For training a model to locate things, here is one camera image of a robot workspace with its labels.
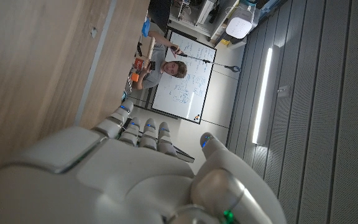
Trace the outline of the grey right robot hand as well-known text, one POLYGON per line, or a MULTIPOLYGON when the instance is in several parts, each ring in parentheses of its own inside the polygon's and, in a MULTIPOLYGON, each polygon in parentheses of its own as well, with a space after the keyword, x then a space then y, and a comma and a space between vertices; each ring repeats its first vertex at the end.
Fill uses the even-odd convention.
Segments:
POLYGON ((285 223, 264 180, 211 133, 193 172, 167 123, 125 101, 92 129, 59 131, 0 166, 0 223, 285 223))

